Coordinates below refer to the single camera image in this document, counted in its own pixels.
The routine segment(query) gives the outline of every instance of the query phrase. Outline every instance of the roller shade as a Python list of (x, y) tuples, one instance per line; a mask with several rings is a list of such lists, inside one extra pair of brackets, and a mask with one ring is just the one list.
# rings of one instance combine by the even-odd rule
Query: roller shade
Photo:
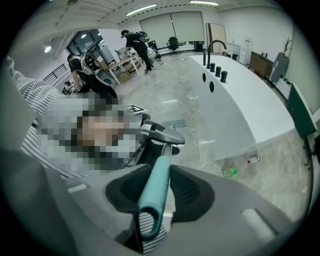
[(150, 41), (155, 40), (158, 48), (167, 47), (169, 38), (175, 36), (170, 14), (143, 19), (140, 25), (148, 34)]
[(171, 13), (176, 38), (179, 42), (204, 41), (204, 25), (200, 12)]

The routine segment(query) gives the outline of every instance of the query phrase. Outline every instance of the wooden cabinet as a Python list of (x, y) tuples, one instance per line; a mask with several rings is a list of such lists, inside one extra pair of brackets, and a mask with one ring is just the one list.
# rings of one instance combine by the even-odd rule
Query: wooden cabinet
[(252, 52), (249, 62), (249, 69), (254, 70), (262, 77), (269, 78), (272, 71), (273, 62), (262, 55)]

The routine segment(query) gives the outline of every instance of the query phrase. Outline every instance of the bottle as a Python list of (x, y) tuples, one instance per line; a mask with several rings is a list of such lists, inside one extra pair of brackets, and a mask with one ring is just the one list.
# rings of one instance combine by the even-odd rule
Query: bottle
[(229, 168), (223, 171), (223, 176), (233, 178), (237, 176), (237, 173), (238, 173), (237, 169)]
[(256, 155), (256, 156), (248, 159), (246, 162), (248, 165), (250, 165), (250, 164), (254, 164), (254, 163), (258, 162), (260, 159), (261, 159), (260, 155)]

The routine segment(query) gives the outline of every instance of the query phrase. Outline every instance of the teal handle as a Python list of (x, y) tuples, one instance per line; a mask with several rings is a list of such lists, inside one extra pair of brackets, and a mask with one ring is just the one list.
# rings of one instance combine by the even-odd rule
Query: teal handle
[(150, 214), (154, 220), (152, 230), (141, 234), (143, 241), (153, 240), (160, 232), (168, 193), (170, 165), (168, 156), (158, 157), (138, 200), (140, 212)]

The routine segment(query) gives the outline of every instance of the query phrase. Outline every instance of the floor drain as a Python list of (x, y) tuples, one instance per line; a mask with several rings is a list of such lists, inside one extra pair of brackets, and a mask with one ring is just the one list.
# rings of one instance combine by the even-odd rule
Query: floor drain
[(180, 128), (180, 127), (186, 127), (186, 120), (182, 119), (182, 120), (174, 120), (174, 121), (168, 121), (168, 122), (163, 122), (162, 125), (166, 128), (170, 128), (172, 126), (172, 124), (175, 124), (176, 128)]

